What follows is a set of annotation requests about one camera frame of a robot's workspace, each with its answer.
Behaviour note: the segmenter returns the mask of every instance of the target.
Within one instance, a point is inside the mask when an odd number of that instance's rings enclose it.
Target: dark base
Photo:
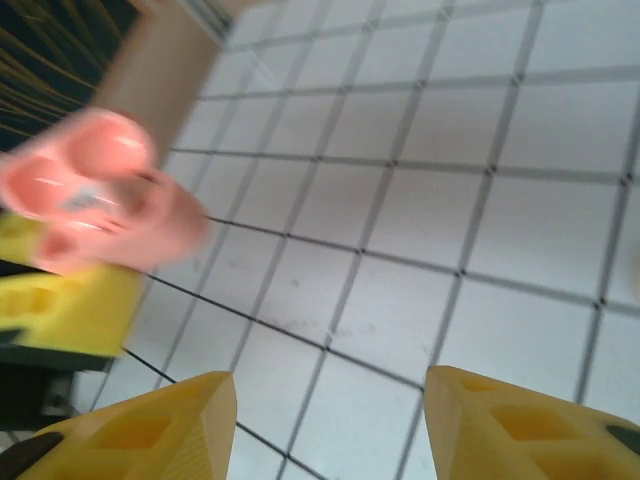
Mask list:
[[[0,363],[0,431],[35,431],[71,414],[73,372]]]

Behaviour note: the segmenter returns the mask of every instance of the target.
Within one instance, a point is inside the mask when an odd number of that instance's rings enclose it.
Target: pink shoe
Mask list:
[[[153,144],[135,122],[89,109],[11,153],[0,194],[48,223],[33,264],[68,273],[95,262],[149,270],[206,237],[200,203],[153,168]]]

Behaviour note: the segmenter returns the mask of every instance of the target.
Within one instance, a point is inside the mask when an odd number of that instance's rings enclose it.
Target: floor tile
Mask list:
[[[225,118],[228,100],[201,100],[191,110],[174,148],[209,150]]]
[[[342,3],[337,5],[341,10],[345,6]],[[343,85],[359,40],[359,33],[315,40],[298,75],[295,89]]]
[[[240,185],[253,161],[252,157],[235,155],[215,155],[211,159],[196,190],[196,197],[210,216],[229,219]]]
[[[253,52],[225,53],[207,78],[200,95],[233,95],[243,93],[249,83],[250,71],[256,64]]]
[[[465,281],[439,363],[572,401],[593,313]]]
[[[292,67],[305,42],[266,47],[256,61],[247,92],[275,92],[289,86]]]
[[[324,9],[320,0],[287,0],[280,21],[272,38],[301,35],[309,32],[322,18],[319,9]]]
[[[250,314],[279,237],[230,227],[202,295]]]
[[[276,480],[283,461],[277,452],[236,428],[227,480]]]
[[[265,151],[313,156],[335,98],[334,95],[289,97]]]
[[[634,0],[547,5],[528,71],[640,65],[637,18],[640,3]]]
[[[258,317],[323,343],[354,254],[289,240]]]
[[[432,23],[376,30],[358,69],[356,84],[413,82],[429,43]]]
[[[309,162],[298,160],[261,159],[235,220],[284,230],[308,167]]]
[[[326,154],[389,159],[409,93],[355,93],[347,96]]]
[[[116,360],[98,397],[96,410],[153,391],[158,374],[128,354]]]
[[[424,417],[418,421],[402,480],[438,480]]]
[[[531,5],[531,0],[444,0],[444,5],[453,5],[459,8],[485,5],[493,8],[512,8],[514,5],[528,7]]]
[[[422,383],[452,284],[453,275],[364,257],[331,348]]]
[[[496,178],[469,270],[595,295],[615,195],[615,185]]]
[[[379,3],[377,0],[349,0],[349,2],[331,0],[322,28],[364,25],[371,9],[375,9],[377,3]]]
[[[171,357],[167,375],[178,382],[226,371],[249,320],[199,300]]]
[[[327,478],[393,478],[419,398],[418,390],[329,355],[292,455]]]
[[[638,306],[636,285],[640,280],[640,189],[634,186],[629,194],[624,223],[618,239],[616,258],[607,298],[634,307]]]
[[[210,231],[206,242],[197,251],[179,262],[158,267],[155,275],[189,291],[196,290],[209,265],[209,259],[213,254],[223,225],[209,220],[209,228]]]
[[[209,155],[201,153],[173,152],[163,171],[178,182],[182,188],[190,192],[202,167],[208,160]]]
[[[358,246],[382,173],[382,167],[321,163],[293,233]]]
[[[9,438],[9,435],[7,435],[4,432],[0,432],[0,453],[6,450],[7,448],[9,448],[11,445],[13,445],[13,440]],[[296,479],[295,476],[290,476],[289,478],[289,480],[295,480],[295,479]]]
[[[229,46],[245,45],[262,40],[268,33],[265,30],[269,23],[273,21],[275,15],[279,15],[281,5],[281,2],[269,2],[245,10],[233,29]]]
[[[640,424],[637,378],[640,320],[606,312],[587,385],[585,404]]]
[[[154,282],[140,306],[126,345],[156,368],[162,368],[193,297]]]
[[[19,442],[23,440],[28,440],[33,437],[34,432],[25,432],[25,431],[14,431],[13,434],[18,438]]]
[[[427,88],[400,159],[485,165],[504,109],[508,87]]]
[[[481,175],[396,170],[367,248],[457,268]]]
[[[528,13],[522,9],[466,18],[454,13],[431,78],[511,75]]]
[[[525,86],[500,165],[620,173],[637,82]]]
[[[277,98],[240,100],[220,144],[220,150],[257,152],[277,101]]]
[[[281,480],[317,480],[317,477],[289,461],[284,467]]]
[[[425,12],[434,12],[442,0],[387,0],[382,11],[382,18],[403,17],[418,15]]]
[[[319,356],[317,348],[254,325],[233,372],[238,421],[286,449]]]
[[[91,411],[106,376],[105,372],[76,372],[71,404],[78,412]]]

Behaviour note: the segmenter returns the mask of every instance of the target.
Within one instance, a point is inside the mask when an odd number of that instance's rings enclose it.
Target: tiled floor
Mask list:
[[[216,234],[157,272],[78,407],[232,369],[229,480],[435,479],[432,363],[640,422],[638,18],[637,0],[251,10],[168,165]]]

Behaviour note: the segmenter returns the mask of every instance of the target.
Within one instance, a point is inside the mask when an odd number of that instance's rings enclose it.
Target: yellow foam block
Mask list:
[[[425,392],[439,480],[640,480],[608,430],[640,438],[622,418],[452,367],[431,367]]]
[[[2,215],[0,258],[28,265],[40,229],[37,222]],[[0,278],[0,332],[20,331],[12,347],[115,357],[140,289],[137,272],[112,265],[66,276],[31,273]]]
[[[64,439],[20,480],[224,480],[236,408],[231,373],[201,375],[37,432]]]

